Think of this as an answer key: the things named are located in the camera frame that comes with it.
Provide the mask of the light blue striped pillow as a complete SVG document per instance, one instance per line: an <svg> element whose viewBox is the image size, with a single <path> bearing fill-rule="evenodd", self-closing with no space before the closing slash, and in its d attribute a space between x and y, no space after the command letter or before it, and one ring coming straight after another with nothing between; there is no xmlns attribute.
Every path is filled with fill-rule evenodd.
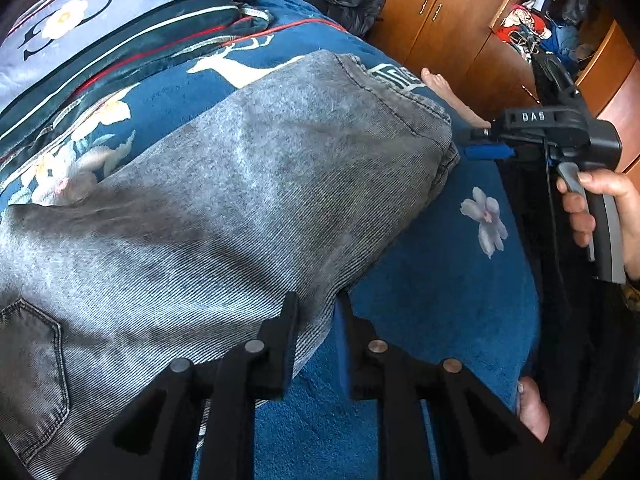
<svg viewBox="0 0 640 480"><path fill-rule="evenodd" d="M262 32L270 22L236 0L43 0L1 45L1 154L28 143L112 65L218 35Z"/></svg>

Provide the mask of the blue patterned bed blanket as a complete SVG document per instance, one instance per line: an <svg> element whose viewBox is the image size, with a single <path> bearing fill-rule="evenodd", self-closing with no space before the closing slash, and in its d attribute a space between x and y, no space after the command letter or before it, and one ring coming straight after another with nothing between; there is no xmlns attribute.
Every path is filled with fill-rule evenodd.
<svg viewBox="0 0 640 480"><path fill-rule="evenodd" d="M120 68L74 96L46 123L39 158L27 159L1 203L67 206L83 200L169 133L231 93L303 56L348 54L384 79L438 103L451 120L458 153L439 194L346 289L356 315L416 358L455 358L508 408L538 338L534 278L498 167L464 156L466 122L443 99L378 49L297 0L240 0L271 22L230 44L216 37L160 55L162 69ZM369 401L338 390L329 329L281 401L257 411L256 474L261 479L373 479L376 422Z"/></svg>

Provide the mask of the bare foot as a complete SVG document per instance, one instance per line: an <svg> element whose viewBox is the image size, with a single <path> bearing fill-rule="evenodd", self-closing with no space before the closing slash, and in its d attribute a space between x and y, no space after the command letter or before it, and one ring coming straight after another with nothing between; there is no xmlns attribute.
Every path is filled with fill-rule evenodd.
<svg viewBox="0 0 640 480"><path fill-rule="evenodd" d="M467 106L451 89L447 79L442 74L432 73L423 67L420 73L422 82L430 88L436 96L443 99L458 115L474 128L489 128L490 122L478 116L471 107Z"/></svg>
<svg viewBox="0 0 640 480"><path fill-rule="evenodd" d="M518 381L518 419L540 441L544 442L550 428L548 408L540 397L536 382L530 377L522 377Z"/></svg>

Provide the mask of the brown wooden wardrobe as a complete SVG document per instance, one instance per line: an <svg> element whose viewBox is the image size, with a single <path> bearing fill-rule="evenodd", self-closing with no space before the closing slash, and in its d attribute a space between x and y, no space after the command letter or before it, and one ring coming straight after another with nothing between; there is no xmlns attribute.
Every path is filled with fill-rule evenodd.
<svg viewBox="0 0 640 480"><path fill-rule="evenodd" d="M515 0L386 0L370 40L419 73L440 73L485 119L533 105L533 70L494 33ZM612 122L623 143L618 168L639 174L639 0L596 0L597 51L576 82L591 113Z"/></svg>

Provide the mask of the clutter of clothes in wardrobe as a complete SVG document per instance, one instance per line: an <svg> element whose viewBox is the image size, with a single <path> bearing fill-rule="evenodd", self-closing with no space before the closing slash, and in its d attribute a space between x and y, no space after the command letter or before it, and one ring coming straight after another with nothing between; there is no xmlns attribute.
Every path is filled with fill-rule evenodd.
<svg viewBox="0 0 640 480"><path fill-rule="evenodd" d="M550 52L574 73L597 51L592 29L600 11L596 0L515 0L494 33L526 62Z"/></svg>

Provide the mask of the grey denim pants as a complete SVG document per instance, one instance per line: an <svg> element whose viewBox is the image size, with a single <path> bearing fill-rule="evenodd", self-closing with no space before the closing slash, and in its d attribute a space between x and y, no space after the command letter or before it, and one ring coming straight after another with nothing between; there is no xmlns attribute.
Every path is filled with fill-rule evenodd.
<svg viewBox="0 0 640 480"><path fill-rule="evenodd" d="M1 222L1 430L57 477L175 358L216 359L287 292L295 363L439 194L445 110L354 56L317 51L169 133L67 206Z"/></svg>

